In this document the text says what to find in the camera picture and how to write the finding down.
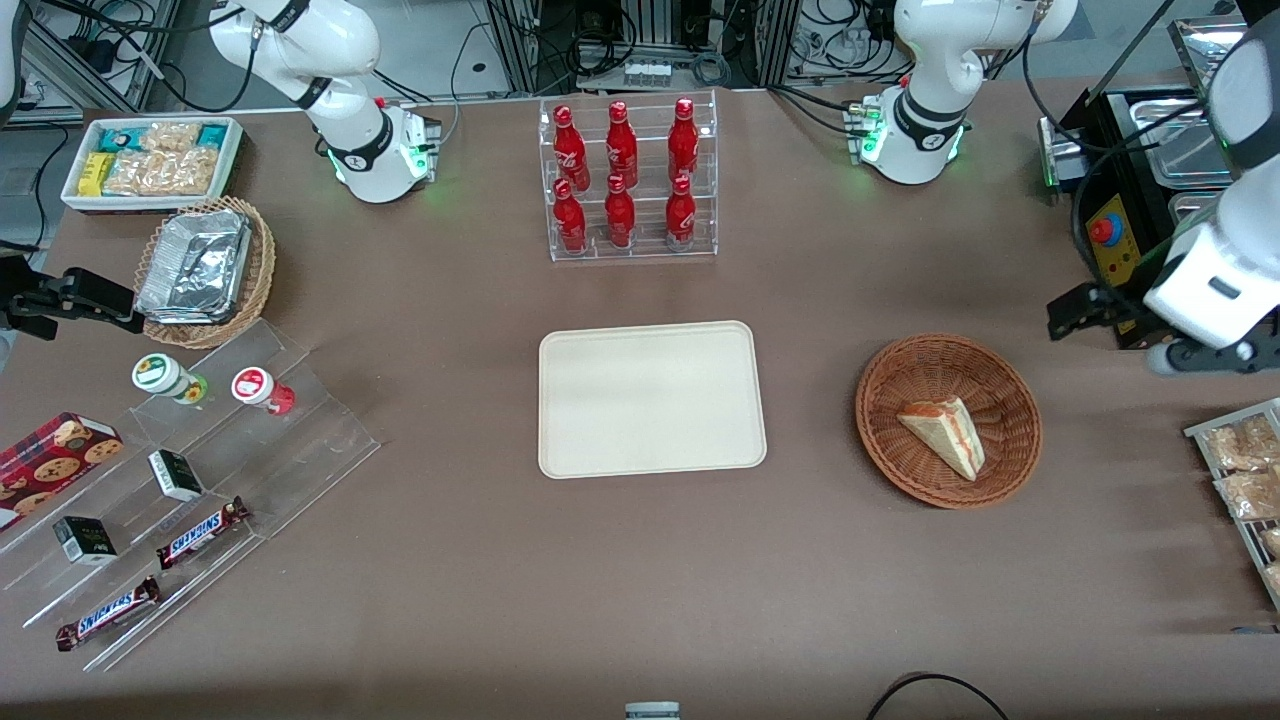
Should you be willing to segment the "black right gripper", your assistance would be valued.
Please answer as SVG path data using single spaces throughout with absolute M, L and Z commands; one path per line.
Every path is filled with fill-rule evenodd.
M 33 270 L 19 255 L 1 258 L 1 328 L 52 341 L 58 336 L 54 316 L 61 297 L 77 307 L 93 310 L 92 318 L 131 334 L 142 334 L 146 315 L 133 313 L 134 295 L 123 284 L 79 266 L 64 275 Z

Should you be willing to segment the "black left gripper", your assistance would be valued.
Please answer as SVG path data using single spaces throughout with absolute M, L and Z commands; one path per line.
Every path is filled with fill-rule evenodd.
M 1046 305 L 1051 342 L 1093 325 L 1116 338 L 1146 338 L 1153 331 L 1153 315 L 1124 286 L 1082 283 Z

